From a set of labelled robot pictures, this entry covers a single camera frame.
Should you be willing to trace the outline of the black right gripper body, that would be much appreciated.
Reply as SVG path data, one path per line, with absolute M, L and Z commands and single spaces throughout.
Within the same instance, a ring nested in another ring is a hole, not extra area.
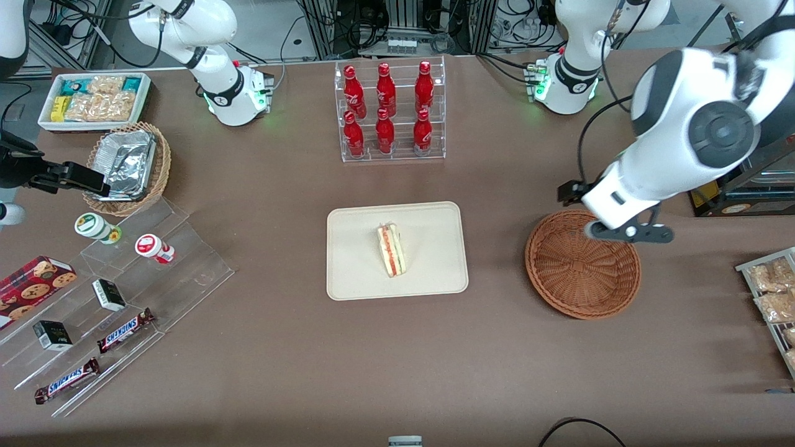
M 52 186 L 42 186 L 34 179 L 37 176 L 48 174 L 53 164 L 43 158 L 35 145 L 18 138 L 9 131 L 2 131 L 1 148 L 1 188 L 17 189 L 28 187 L 39 189 L 47 193 L 56 193 L 58 189 Z

